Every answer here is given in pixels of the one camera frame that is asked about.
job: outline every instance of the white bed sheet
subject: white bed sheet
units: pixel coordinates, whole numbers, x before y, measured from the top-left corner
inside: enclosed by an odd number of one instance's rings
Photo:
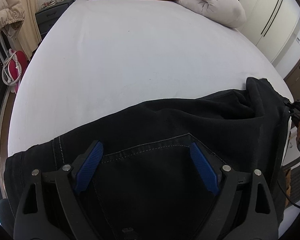
[[[266,57],[234,29],[170,1],[76,0],[24,75],[8,154],[146,100],[245,89],[250,76],[293,100]]]

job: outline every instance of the black pants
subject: black pants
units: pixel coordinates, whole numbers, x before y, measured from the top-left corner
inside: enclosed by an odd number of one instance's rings
[[[33,169],[72,163],[97,139],[104,156],[79,202],[101,236],[123,239],[134,228],[143,239],[188,239],[214,201],[191,162],[191,142],[237,171],[260,169],[275,193],[288,119],[283,97],[264,79],[248,78],[243,91],[144,102],[8,158],[10,205],[15,214]]]

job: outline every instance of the white wardrobe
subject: white wardrobe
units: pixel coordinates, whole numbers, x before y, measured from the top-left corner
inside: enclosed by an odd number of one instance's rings
[[[270,62],[287,43],[300,17],[295,0],[239,0],[247,22],[238,28]]]

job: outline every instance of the curtain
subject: curtain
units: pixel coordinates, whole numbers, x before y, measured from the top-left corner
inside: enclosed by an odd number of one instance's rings
[[[34,15],[38,10],[38,0],[21,0],[21,2],[26,12],[25,21],[17,38],[12,41],[15,48],[22,50],[30,60],[33,51],[37,49],[42,40]]]

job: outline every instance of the pocket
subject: pocket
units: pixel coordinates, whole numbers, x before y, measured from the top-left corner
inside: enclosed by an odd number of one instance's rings
[[[186,134],[103,157],[93,184],[117,239],[194,235],[214,201],[190,157],[194,141]]]

